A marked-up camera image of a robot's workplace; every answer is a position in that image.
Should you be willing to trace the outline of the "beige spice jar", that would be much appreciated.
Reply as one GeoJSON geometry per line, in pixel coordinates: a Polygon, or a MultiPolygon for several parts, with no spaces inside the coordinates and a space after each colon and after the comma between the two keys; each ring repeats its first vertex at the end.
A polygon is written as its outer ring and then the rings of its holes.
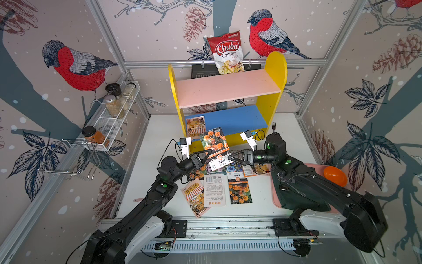
{"type": "Polygon", "coordinates": [[[104,97],[105,106],[112,118],[123,119],[125,112],[120,101],[114,95],[107,95],[104,97]]]}

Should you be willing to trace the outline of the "white text seed bag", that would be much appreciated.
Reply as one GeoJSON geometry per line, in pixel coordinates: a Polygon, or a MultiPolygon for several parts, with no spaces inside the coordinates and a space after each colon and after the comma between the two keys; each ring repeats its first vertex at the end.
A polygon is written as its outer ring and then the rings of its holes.
{"type": "Polygon", "coordinates": [[[223,174],[208,174],[204,177],[205,207],[222,207],[225,200],[225,177],[223,174]]]}

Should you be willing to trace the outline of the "pink shop seed bag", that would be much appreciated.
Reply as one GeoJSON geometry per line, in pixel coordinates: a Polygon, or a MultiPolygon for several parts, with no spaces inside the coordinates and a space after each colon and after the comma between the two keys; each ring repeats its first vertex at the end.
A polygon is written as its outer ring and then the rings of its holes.
{"type": "Polygon", "coordinates": [[[209,210],[204,204],[204,186],[199,179],[189,182],[181,192],[196,218],[200,218],[209,210]]]}

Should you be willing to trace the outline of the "black lid spice jar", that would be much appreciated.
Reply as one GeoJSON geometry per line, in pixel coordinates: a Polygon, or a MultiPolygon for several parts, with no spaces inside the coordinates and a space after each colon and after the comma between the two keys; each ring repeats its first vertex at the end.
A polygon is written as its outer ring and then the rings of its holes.
{"type": "Polygon", "coordinates": [[[129,110],[129,104],[127,102],[127,99],[122,94],[122,90],[119,83],[108,84],[106,85],[105,90],[106,92],[108,92],[109,95],[114,95],[120,101],[124,111],[129,110]]]}

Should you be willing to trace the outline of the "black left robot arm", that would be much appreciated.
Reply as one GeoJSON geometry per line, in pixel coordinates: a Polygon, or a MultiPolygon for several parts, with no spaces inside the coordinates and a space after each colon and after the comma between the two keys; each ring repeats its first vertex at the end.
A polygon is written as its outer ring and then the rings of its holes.
{"type": "Polygon", "coordinates": [[[168,234],[172,216],[162,209],[176,194],[177,180],[203,167],[213,153],[199,151],[180,162],[173,156],[163,158],[143,200],[117,224],[90,236],[81,263],[127,264],[151,239],[168,234]]]}

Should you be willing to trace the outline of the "large shop seed bag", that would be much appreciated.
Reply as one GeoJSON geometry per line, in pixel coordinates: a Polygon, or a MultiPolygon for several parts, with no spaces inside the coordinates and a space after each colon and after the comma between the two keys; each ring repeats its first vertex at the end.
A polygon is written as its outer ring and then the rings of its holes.
{"type": "Polygon", "coordinates": [[[187,136],[192,140],[200,138],[201,134],[206,132],[205,116],[188,118],[187,120],[187,136]]]}

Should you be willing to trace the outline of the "shop picture seed bag top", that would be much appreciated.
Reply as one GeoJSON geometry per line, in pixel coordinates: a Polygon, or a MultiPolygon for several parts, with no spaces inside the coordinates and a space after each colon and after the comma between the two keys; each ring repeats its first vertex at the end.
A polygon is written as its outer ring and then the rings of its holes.
{"type": "Polygon", "coordinates": [[[254,164],[252,171],[254,175],[264,175],[264,176],[270,176],[271,174],[271,164],[254,164]]]}

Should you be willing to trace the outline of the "orange spice jar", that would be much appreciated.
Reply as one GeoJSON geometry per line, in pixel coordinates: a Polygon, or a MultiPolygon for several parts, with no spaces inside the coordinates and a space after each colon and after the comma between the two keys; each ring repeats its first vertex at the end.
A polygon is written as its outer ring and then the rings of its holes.
{"type": "Polygon", "coordinates": [[[84,127],[81,131],[81,134],[87,141],[91,143],[103,144],[104,146],[109,145],[109,140],[106,139],[106,136],[93,126],[84,127]]]}

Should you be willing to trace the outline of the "orange back-side seed bag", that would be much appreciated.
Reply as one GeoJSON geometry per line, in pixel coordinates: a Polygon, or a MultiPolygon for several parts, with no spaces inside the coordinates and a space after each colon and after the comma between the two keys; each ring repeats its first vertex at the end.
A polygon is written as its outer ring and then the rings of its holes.
{"type": "Polygon", "coordinates": [[[253,177],[255,172],[252,166],[242,166],[244,177],[253,177]]]}

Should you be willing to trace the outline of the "orange bowl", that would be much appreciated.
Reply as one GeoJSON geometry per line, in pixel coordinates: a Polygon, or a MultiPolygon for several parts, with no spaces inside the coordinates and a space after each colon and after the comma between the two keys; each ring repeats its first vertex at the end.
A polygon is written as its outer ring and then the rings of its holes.
{"type": "Polygon", "coordinates": [[[348,179],[345,173],[342,170],[338,169],[337,167],[333,167],[333,166],[325,167],[323,171],[323,176],[329,181],[341,187],[345,187],[348,183],[348,179]]]}

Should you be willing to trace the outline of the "marigold seed bag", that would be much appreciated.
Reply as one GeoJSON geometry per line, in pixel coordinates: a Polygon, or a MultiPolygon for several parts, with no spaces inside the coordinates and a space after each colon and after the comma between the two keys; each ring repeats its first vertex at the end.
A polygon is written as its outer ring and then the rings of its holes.
{"type": "Polygon", "coordinates": [[[230,148],[221,127],[202,133],[200,140],[203,148],[212,152],[208,157],[211,171],[217,171],[232,163],[229,160],[230,148]]]}
{"type": "Polygon", "coordinates": [[[207,166],[204,165],[200,169],[197,169],[194,172],[189,174],[189,181],[192,181],[195,179],[203,180],[206,174],[207,174],[207,166]]]}
{"type": "Polygon", "coordinates": [[[248,179],[244,177],[242,172],[228,173],[227,181],[229,187],[230,203],[232,205],[247,203],[251,204],[253,202],[248,179]]]}

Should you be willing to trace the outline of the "pink tray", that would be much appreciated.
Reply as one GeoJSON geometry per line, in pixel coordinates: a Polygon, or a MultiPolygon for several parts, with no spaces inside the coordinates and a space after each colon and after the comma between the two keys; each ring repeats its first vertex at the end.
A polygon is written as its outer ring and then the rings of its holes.
{"type": "MultiPolygon", "coordinates": [[[[318,165],[313,163],[304,164],[309,168],[313,168],[315,172],[321,176],[323,176],[324,168],[327,167],[327,165],[318,165]]],[[[305,196],[302,196],[301,194],[295,192],[293,187],[290,187],[287,184],[281,184],[277,176],[275,179],[274,177],[271,177],[271,191],[273,203],[279,208],[289,210],[310,209],[318,212],[336,212],[333,206],[330,206],[328,203],[324,202],[315,195],[306,194],[305,196]]]]}

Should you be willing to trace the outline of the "red Chuba chips bag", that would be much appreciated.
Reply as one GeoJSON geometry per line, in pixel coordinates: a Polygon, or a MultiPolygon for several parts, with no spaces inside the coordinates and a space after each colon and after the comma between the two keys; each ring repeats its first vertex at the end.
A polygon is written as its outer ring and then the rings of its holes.
{"type": "Polygon", "coordinates": [[[240,32],[207,39],[220,75],[245,71],[240,32]]]}

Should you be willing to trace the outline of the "black metal bracket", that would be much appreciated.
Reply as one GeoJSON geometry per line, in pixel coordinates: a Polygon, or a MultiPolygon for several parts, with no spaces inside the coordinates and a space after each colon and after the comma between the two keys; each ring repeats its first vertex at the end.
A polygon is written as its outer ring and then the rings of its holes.
{"type": "Polygon", "coordinates": [[[193,65],[191,70],[191,78],[204,78],[219,75],[219,71],[215,65],[193,65]]]}

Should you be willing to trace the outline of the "blue flower seed bag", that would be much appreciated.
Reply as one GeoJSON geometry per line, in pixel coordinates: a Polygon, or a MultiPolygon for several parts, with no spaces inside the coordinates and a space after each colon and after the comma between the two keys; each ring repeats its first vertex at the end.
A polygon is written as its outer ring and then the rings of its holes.
{"type": "Polygon", "coordinates": [[[232,162],[231,164],[225,167],[225,171],[227,173],[240,173],[240,172],[243,172],[243,167],[242,165],[236,162],[232,162]]]}

